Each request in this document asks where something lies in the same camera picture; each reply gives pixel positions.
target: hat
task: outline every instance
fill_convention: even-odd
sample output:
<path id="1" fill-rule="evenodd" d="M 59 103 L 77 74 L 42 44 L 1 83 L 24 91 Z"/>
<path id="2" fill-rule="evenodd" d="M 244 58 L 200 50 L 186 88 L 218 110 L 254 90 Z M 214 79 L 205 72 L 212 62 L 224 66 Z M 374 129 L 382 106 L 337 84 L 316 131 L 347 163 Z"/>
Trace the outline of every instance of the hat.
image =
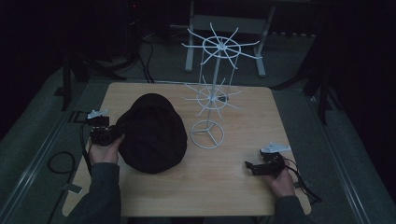
<path id="1" fill-rule="evenodd" d="M 187 149 L 187 133 L 172 104 L 157 93 L 139 97 L 118 120 L 125 133 L 119 152 L 136 170 L 157 174 L 179 164 Z"/>

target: black cable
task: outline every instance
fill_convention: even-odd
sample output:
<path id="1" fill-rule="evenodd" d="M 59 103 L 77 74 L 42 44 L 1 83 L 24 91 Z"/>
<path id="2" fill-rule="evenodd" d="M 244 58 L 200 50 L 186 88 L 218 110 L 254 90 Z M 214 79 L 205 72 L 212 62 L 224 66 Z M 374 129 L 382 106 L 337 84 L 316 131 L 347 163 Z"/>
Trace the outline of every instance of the black cable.
<path id="1" fill-rule="evenodd" d="M 57 171 L 57 170 L 55 170 L 52 167 L 52 164 L 51 164 L 52 160 L 55 159 L 57 156 L 62 155 L 62 154 L 69 155 L 70 158 L 72 159 L 72 168 L 70 170 Z M 56 153 L 55 155 L 53 155 L 52 157 L 49 158 L 49 160 L 47 162 L 47 166 L 48 166 L 49 170 L 52 171 L 55 174 L 58 174 L 58 175 L 69 174 L 69 177 L 67 177 L 66 184 L 70 184 L 70 181 L 71 181 L 71 179 L 73 177 L 73 173 L 76 170 L 76 159 L 74 158 L 72 153 L 70 153 L 68 151 L 61 151 L 61 152 L 58 152 L 58 153 Z M 62 197 L 64 196 L 64 192 L 65 192 L 65 189 L 63 189 L 61 195 L 59 195 L 58 200 L 56 201 L 56 203 L 55 203 L 55 205 L 54 205 L 54 207 L 53 207 L 53 209 L 52 209 L 52 211 L 50 213 L 49 220 L 48 220 L 47 223 L 49 223 L 49 224 L 51 223 L 51 221 L 53 219 L 53 216 L 55 215 L 56 208 L 58 207 L 59 203 L 61 202 Z"/>
<path id="2" fill-rule="evenodd" d="M 311 205 L 314 204 L 314 203 L 321 203 L 321 202 L 323 202 L 323 200 L 322 200 L 318 195 L 316 195 L 314 192 L 312 192 L 311 189 L 309 189 L 309 188 L 306 186 L 306 184 L 305 184 L 304 181 L 303 181 L 303 178 L 300 176 L 300 174 L 299 174 L 296 170 L 294 170 L 293 168 L 291 168 L 291 167 L 289 167 L 289 166 L 287 166 L 287 165 L 285 165 L 285 166 L 286 166 L 288 169 L 292 170 L 292 171 L 297 175 L 297 178 L 298 178 L 298 182 L 299 182 L 299 184 L 300 184 L 300 187 L 301 187 L 301 189 L 304 190 L 304 192 L 306 193 L 306 195 L 312 197 L 312 199 L 313 199 L 314 201 L 311 203 Z"/>
<path id="3" fill-rule="evenodd" d="M 154 47 L 152 47 L 152 45 L 146 40 L 142 40 L 142 42 L 147 44 L 147 45 L 149 45 L 150 48 L 151 48 L 151 53 L 149 54 L 148 62 L 146 63 L 146 72 L 148 74 L 148 78 L 150 80 L 150 83 L 154 83 L 154 79 L 152 78 L 151 74 L 149 73 L 149 62 L 151 61 L 152 54 L 154 53 Z"/>
<path id="4" fill-rule="evenodd" d="M 271 219 L 271 217 L 270 216 L 266 216 L 266 217 L 260 217 L 259 218 L 259 223 L 264 223 L 264 224 L 268 224 L 269 222 L 270 222 L 270 219 Z"/>
<path id="5" fill-rule="evenodd" d="M 297 166 L 297 163 L 295 162 L 295 161 L 292 161 L 291 159 L 287 159 L 287 158 L 284 158 L 286 161 L 290 161 L 291 163 L 293 163 L 294 164 L 294 166 L 296 167 L 296 169 L 297 169 L 297 172 L 299 172 L 298 171 L 298 166 Z"/>
<path id="6" fill-rule="evenodd" d="M 134 57 L 132 55 L 127 55 L 126 57 L 126 61 L 123 63 L 119 63 L 119 64 L 114 64 L 114 65 L 110 65 L 107 68 L 110 69 L 112 72 L 116 72 L 118 70 L 121 70 L 122 68 L 125 68 L 127 66 L 130 66 L 131 64 L 135 63 L 137 61 L 137 57 Z"/>
<path id="7" fill-rule="evenodd" d="M 311 218 L 309 218 L 309 216 L 305 216 L 305 217 L 306 217 L 306 220 L 308 220 L 310 223 L 315 224 L 315 222 Z"/>
<path id="8" fill-rule="evenodd" d="M 148 42 L 148 41 L 144 41 L 143 43 L 148 44 L 151 48 L 151 52 L 148 56 L 148 61 L 147 64 L 144 63 L 142 57 L 140 56 L 140 54 L 138 55 L 139 58 L 139 62 L 142 64 L 142 70 L 143 70 L 143 74 L 147 80 L 148 83 L 154 83 L 154 79 L 152 78 L 151 74 L 149 73 L 149 62 L 151 61 L 151 56 L 154 52 L 154 47 L 152 47 L 152 45 Z"/>
<path id="9" fill-rule="evenodd" d="M 118 69 L 118 70 L 116 70 L 114 72 L 117 72 L 118 75 L 122 74 L 122 73 L 134 68 L 134 66 L 137 65 L 138 62 L 139 62 L 139 57 L 138 57 L 138 55 L 136 55 L 136 58 L 135 58 L 134 62 L 131 65 L 129 65 L 129 66 L 123 68 L 123 69 Z"/>
<path id="10" fill-rule="evenodd" d="M 87 150 L 85 150 L 85 140 L 84 140 L 84 126 L 85 124 L 88 123 L 88 120 L 85 119 L 84 122 L 82 123 L 80 129 L 79 129 L 79 142 L 81 143 L 81 153 L 82 156 L 84 157 L 85 162 L 87 163 L 87 168 L 88 168 L 88 172 L 91 175 L 91 170 L 92 170 L 92 165 L 91 165 L 91 160 L 90 160 L 90 156 L 88 155 Z"/>
<path id="11" fill-rule="evenodd" d="M 89 155 L 90 154 L 90 152 L 91 152 L 91 148 L 92 148 L 92 143 L 90 143 L 90 146 L 88 147 L 88 152 L 87 152 L 87 154 Z"/>
<path id="12" fill-rule="evenodd" d="M 259 221 L 259 219 L 258 219 L 257 217 L 250 217 L 250 219 L 251 219 L 251 221 L 252 221 L 254 224 L 260 224 L 260 221 Z"/>

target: wire stand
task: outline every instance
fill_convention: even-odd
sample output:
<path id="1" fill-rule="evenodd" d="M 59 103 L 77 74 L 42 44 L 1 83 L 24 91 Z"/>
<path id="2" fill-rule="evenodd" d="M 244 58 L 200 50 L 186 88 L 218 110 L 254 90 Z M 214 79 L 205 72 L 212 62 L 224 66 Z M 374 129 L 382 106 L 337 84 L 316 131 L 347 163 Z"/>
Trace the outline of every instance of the wire stand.
<path id="1" fill-rule="evenodd" d="M 188 45 L 182 44 L 184 47 L 187 47 L 187 48 L 201 48 L 201 49 L 203 49 L 198 88 L 195 89 L 195 88 L 191 87 L 190 85 L 185 84 L 187 87 L 196 91 L 197 96 L 196 96 L 196 98 L 192 98 L 192 99 L 188 99 L 188 98 L 184 98 L 184 99 L 197 101 L 198 104 L 202 107 L 201 112 L 197 116 L 200 116 L 206 109 L 208 110 L 206 119 L 195 123 L 192 126 L 191 132 L 190 132 L 192 142 L 196 146 L 201 147 L 201 148 L 206 148 L 206 149 L 218 147 L 219 145 L 221 145 L 221 143 L 224 140 L 224 130 L 222 129 L 221 125 L 216 123 L 214 120 L 210 119 L 211 111 L 216 110 L 219 114 L 219 117 L 221 119 L 223 119 L 223 117 L 219 111 L 224 106 L 228 105 L 233 108 L 240 109 L 239 107 L 228 103 L 228 101 L 230 99 L 229 97 L 231 95 L 236 95 L 236 94 L 241 93 L 241 91 L 235 92 L 235 93 L 229 93 L 231 83 L 233 81 L 233 74 L 234 74 L 235 69 L 237 69 L 236 62 L 238 61 L 239 55 L 242 54 L 242 55 L 248 56 L 253 59 L 260 59 L 260 57 L 250 56 L 248 54 L 241 52 L 241 46 L 256 45 L 259 43 L 259 41 L 257 41 L 256 43 L 239 45 L 236 41 L 233 40 L 233 36 L 238 31 L 238 28 L 236 28 L 235 32 L 233 32 L 233 34 L 230 37 L 218 36 L 216 34 L 216 32 L 214 31 L 211 23 L 210 23 L 210 28 L 211 28 L 214 36 L 211 36 L 209 38 L 203 38 L 200 35 L 197 35 L 188 29 L 190 34 L 195 35 L 195 36 L 204 40 L 202 43 L 202 46 L 188 46 Z M 216 58 L 216 66 L 215 66 L 215 73 L 213 75 L 212 85 L 208 85 L 205 81 L 205 77 L 203 76 L 202 71 L 203 71 L 204 64 L 206 64 L 212 57 Z M 220 65 L 221 59 L 227 59 L 230 62 L 231 66 L 233 67 L 233 71 L 231 73 L 230 82 L 228 84 L 227 91 L 223 91 L 221 89 L 221 87 L 225 81 L 225 78 L 222 80 L 222 82 L 219 86 L 217 85 L 217 79 L 218 79 L 218 74 L 219 74 L 219 65 Z M 198 135 L 203 137 L 203 140 L 201 139 L 199 141 Z M 207 141 L 206 141 L 208 136 L 209 136 L 209 139 L 211 140 L 211 143 L 207 143 Z"/>

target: gray mat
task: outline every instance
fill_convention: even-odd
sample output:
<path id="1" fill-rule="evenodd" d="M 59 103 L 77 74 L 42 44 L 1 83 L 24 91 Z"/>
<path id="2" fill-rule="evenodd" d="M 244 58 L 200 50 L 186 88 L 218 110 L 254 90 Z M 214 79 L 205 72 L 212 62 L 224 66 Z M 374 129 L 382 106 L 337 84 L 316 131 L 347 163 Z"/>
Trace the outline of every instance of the gray mat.
<path id="1" fill-rule="evenodd" d="M 247 41 L 251 39 L 254 39 L 254 36 L 250 36 Z M 147 40 L 150 40 L 154 46 L 149 71 L 156 81 L 198 81 L 201 51 L 195 52 L 192 73 L 185 73 L 186 50 L 180 45 L 181 42 L 187 43 L 184 33 L 170 42 L 160 40 L 154 43 L 153 37 Z M 233 84 L 268 87 L 286 81 L 297 72 L 310 44 L 312 44 L 312 39 L 303 36 L 293 38 L 269 36 L 263 52 L 267 77 L 258 77 L 254 62 L 242 57 L 238 61 L 238 70 L 235 72 Z M 150 46 L 144 44 L 141 51 L 144 62 L 148 62 Z M 207 81 L 210 82 L 212 76 L 210 66 L 207 69 L 205 73 L 208 74 Z M 226 64 L 221 69 L 226 71 Z M 118 73 L 128 77 L 127 82 L 145 81 L 140 64 Z M 0 199 L 2 205 L 17 185 L 25 167 L 48 137 L 58 118 L 69 116 L 59 111 L 62 98 L 52 96 L 56 88 L 62 85 L 61 80 L 62 73 L 60 72 L 49 79 L 21 119 L 1 142 Z M 107 86 L 113 81 L 103 75 L 92 73 L 90 83 L 73 83 L 74 88 L 80 87 L 84 89 L 84 92 L 80 96 L 73 97 L 74 104 L 70 110 L 89 112 L 92 109 L 99 109 Z M 364 154 L 360 139 L 351 128 L 345 114 L 338 110 L 327 112 L 329 125 L 323 128 L 315 111 L 318 106 L 301 94 L 303 86 L 304 81 L 296 83 L 285 91 L 273 91 L 273 93 L 303 179 L 324 200 L 323 203 L 313 205 L 309 216 L 315 223 L 356 223 L 356 217 L 361 220 L 359 216 L 363 216 L 363 220 L 366 220 L 359 223 L 392 223 L 396 220 L 394 204 L 378 179 L 370 160 Z M 65 122 L 62 125 L 49 156 L 45 158 L 35 182 L 27 192 L 21 206 L 17 207 L 10 223 L 46 223 L 54 208 L 55 213 L 51 223 L 64 223 L 61 212 L 64 197 L 57 206 L 56 203 L 62 193 L 67 175 L 57 175 L 51 172 L 46 162 L 57 152 L 68 151 L 75 156 L 78 164 L 81 158 L 79 129 L 78 123 Z M 88 131 L 89 129 L 86 129 L 85 136 L 88 136 Z M 335 148 L 343 156 L 337 160 L 334 159 L 334 153 L 331 151 Z M 349 198 L 349 194 L 346 194 L 348 188 L 345 187 L 345 179 L 339 174 L 339 162 L 345 165 L 346 170 L 354 172 L 354 175 L 349 176 L 352 176 L 351 182 L 354 183 L 353 186 L 360 195 L 361 202 L 358 203 L 364 203 L 362 205 L 364 209 L 361 211 L 356 212 L 351 206 L 356 202 L 356 197 Z M 71 160 L 64 154 L 53 161 L 53 167 L 57 170 L 68 170 L 70 166 Z"/>

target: dark background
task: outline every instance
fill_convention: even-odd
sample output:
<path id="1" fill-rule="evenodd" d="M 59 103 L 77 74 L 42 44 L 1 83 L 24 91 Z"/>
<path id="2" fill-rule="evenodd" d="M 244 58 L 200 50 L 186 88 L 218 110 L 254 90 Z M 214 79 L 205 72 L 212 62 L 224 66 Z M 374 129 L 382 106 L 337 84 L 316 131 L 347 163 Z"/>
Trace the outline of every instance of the dark background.
<path id="1" fill-rule="evenodd" d="M 216 3 L 197 7 L 226 14 Z M 229 1 L 230 10 L 241 1 Z M 244 1 L 233 13 L 251 15 L 249 7 L 277 6 L 271 35 L 317 35 L 306 57 L 313 77 L 331 71 L 331 85 L 361 137 L 393 200 L 396 184 L 396 7 L 390 0 Z M 161 33 L 169 24 L 188 24 L 190 1 L 6 1 L 0 4 L 1 132 L 7 133 L 40 90 L 62 66 L 69 50 L 110 60 L 137 46 L 138 21 Z"/>

